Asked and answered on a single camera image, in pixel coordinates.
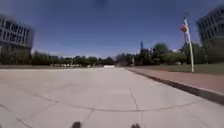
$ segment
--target sidewalk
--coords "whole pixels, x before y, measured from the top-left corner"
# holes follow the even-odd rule
[[[224,104],[224,76],[168,72],[143,68],[127,69],[156,81]]]

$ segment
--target pavement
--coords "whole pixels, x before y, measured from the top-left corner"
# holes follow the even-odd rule
[[[224,75],[169,72],[146,68],[128,68],[129,71],[171,84],[224,105]]]
[[[3,128],[223,128],[224,107],[122,68],[0,70]]]

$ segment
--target grass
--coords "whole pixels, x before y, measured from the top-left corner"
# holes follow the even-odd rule
[[[191,72],[190,65],[170,65],[170,66],[158,65],[158,66],[144,66],[141,68],[149,68],[149,69],[171,71],[171,72]],[[224,75],[224,63],[195,65],[195,73]]]

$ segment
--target lamp post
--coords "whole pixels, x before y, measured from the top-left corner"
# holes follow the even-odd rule
[[[187,22],[187,16],[189,13],[185,13],[184,15],[184,26],[182,26],[181,30],[187,35],[186,42],[189,43],[190,47],[190,56],[191,56],[191,72],[194,72],[194,53],[192,48],[192,42],[191,42],[191,36],[190,36],[190,30]]]

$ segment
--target streetlight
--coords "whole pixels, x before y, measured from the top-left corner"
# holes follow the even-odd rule
[[[192,48],[192,42],[191,42],[191,36],[190,36],[190,30],[189,30],[189,26],[188,26],[188,22],[187,22],[187,16],[189,15],[188,12],[185,12],[184,14],[184,24],[185,24],[185,32],[187,34],[187,40],[186,42],[189,43],[189,46],[190,46],[190,54],[191,54],[191,72],[194,72],[194,54],[193,54],[193,48]]]

